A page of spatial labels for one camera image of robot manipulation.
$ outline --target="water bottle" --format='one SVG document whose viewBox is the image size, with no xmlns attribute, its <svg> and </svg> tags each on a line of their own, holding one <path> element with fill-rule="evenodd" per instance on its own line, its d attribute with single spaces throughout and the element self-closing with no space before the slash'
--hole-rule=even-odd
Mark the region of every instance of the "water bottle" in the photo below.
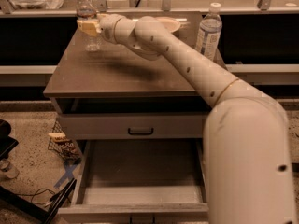
<svg viewBox="0 0 299 224">
<path fill-rule="evenodd" d="M 10 179 L 19 174 L 19 170 L 7 159 L 0 160 L 0 170 Z"/>
<path fill-rule="evenodd" d="M 219 38 L 221 36 L 222 20 L 219 15 L 221 4 L 212 3 L 208 14 L 199 24 L 195 49 L 213 61 Z"/>
<path fill-rule="evenodd" d="M 96 19 L 96 9 L 93 7 L 92 0 L 78 0 L 77 19 L 86 21 Z M 101 46 L 100 36 L 90 36 L 83 33 L 85 49 L 87 51 L 98 51 Z"/>
</svg>

